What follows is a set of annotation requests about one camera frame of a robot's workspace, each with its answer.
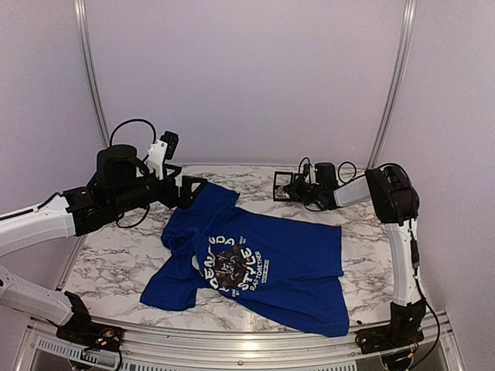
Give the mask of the blue printed t-shirt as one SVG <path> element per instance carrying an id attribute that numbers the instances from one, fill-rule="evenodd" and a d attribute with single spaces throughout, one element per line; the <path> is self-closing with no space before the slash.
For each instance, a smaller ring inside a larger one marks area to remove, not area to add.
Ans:
<path id="1" fill-rule="evenodd" d="M 140 301 L 166 311 L 196 304 L 201 288 L 281 325 L 327 337 L 348 333 L 342 230 L 237 207 L 239 195 L 208 184 L 162 233 L 170 257 Z"/>

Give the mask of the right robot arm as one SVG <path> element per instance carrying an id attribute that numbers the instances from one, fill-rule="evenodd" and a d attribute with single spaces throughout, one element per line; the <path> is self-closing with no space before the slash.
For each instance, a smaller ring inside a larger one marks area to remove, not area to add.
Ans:
<path id="1" fill-rule="evenodd" d="M 346 181 L 340 170 L 331 162 L 311 165 L 304 158 L 297 172 L 275 173 L 273 200 L 301 203 L 314 213 L 372 202 L 391 246 L 394 275 L 391 324 L 384 327 L 383 339 L 388 345 L 399 346 L 412 335 L 413 323 L 421 322 L 427 308 L 420 284 L 418 193 L 398 164 L 369 168 L 362 175 L 354 170 Z"/>

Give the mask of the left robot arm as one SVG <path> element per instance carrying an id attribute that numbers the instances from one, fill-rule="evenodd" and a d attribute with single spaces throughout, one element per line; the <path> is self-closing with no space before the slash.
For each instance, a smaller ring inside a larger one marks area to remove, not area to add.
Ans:
<path id="1" fill-rule="evenodd" d="M 173 151 L 162 141 L 153 143 L 142 161 L 131 145 L 112 145 L 97 153 L 97 168 L 86 186 L 55 193 L 38 206 L 1 217 L 1 255 L 66 237 L 81 237 L 116 223 L 126 213 L 161 203 L 187 209 L 207 184 L 206 179 L 167 172 L 165 160 Z M 74 294 L 53 291 L 1 268 L 1 303 L 44 318 L 82 344 L 97 338 L 97 326 L 84 315 L 85 306 Z"/>

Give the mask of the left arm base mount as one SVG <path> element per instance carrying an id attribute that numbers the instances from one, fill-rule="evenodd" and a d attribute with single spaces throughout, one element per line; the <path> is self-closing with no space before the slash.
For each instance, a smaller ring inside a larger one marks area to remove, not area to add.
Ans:
<path id="1" fill-rule="evenodd" d="M 69 321 L 59 325 L 56 337 L 88 349 L 103 349 L 109 352 L 118 352 L 121 346 L 123 329 L 113 325 L 94 322 L 86 305 L 77 294 L 66 291 L 64 293 L 71 304 Z"/>

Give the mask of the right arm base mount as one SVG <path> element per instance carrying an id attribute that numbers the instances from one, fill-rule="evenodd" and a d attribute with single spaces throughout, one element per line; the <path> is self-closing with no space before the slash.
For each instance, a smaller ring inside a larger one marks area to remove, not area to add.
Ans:
<path id="1" fill-rule="evenodd" d="M 391 319 L 386 325 L 357 332 L 355 342 L 363 354 L 413 345 L 425 338 L 422 331 L 422 319 L 426 314 L 425 300 L 406 306 L 391 302 L 390 309 Z"/>

